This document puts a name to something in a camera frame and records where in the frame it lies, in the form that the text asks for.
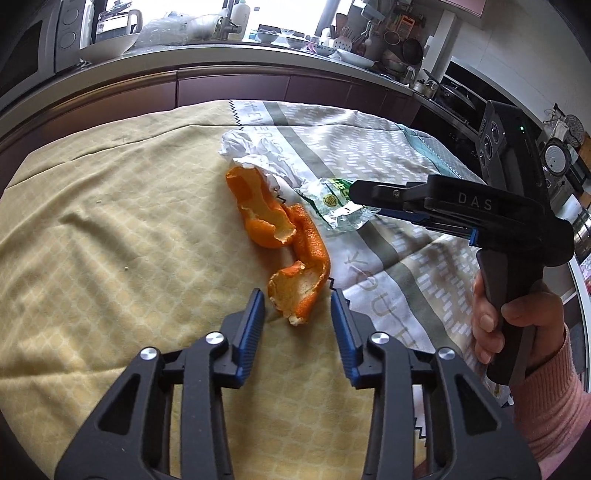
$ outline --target wall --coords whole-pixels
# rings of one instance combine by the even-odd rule
[[[449,54],[506,89],[535,116],[557,103],[591,131],[591,62],[542,0],[489,0],[484,28],[459,21]]]

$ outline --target microwave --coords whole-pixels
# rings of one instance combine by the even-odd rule
[[[47,0],[29,12],[15,19],[14,35],[0,51],[0,112],[78,65],[79,50],[92,42],[92,27],[98,17],[95,0]]]

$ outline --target human hand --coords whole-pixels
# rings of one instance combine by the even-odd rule
[[[496,308],[486,299],[484,279],[480,271],[474,280],[472,303],[472,334],[476,339],[475,353],[483,364],[490,363],[495,353],[505,346]],[[501,307],[503,318],[511,325],[527,327],[536,325],[534,346],[528,360],[528,368],[537,368],[550,360],[564,343],[564,313],[562,300],[550,292],[544,283],[541,291],[535,291]]]

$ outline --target plastic bag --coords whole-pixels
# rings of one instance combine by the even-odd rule
[[[134,48],[156,45],[183,46],[194,41],[209,40],[215,33],[222,14],[194,17],[171,12],[164,18],[152,20],[139,32]]]
[[[247,132],[230,131],[222,135],[220,154],[232,166],[257,168],[278,198],[288,205],[302,203],[327,229],[357,230],[379,212],[351,202],[349,180],[317,179],[308,170],[298,169],[268,138],[254,142]]]
[[[295,191],[328,228],[347,232],[357,230],[379,212],[379,208],[351,202],[352,183],[344,179],[318,179],[305,182]]]

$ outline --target metal screw head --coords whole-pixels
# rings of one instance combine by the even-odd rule
[[[452,360],[456,357],[456,353],[451,348],[446,346],[440,349],[437,354],[439,355],[439,358],[443,360]]]
[[[224,335],[222,332],[212,332],[205,336],[205,341],[210,345],[217,345],[224,341]]]
[[[156,358],[156,355],[158,355],[158,351],[153,346],[146,347],[139,353],[142,360],[152,360]]]
[[[370,338],[373,343],[377,343],[378,345],[383,345],[390,341],[390,335],[384,332],[375,332]]]

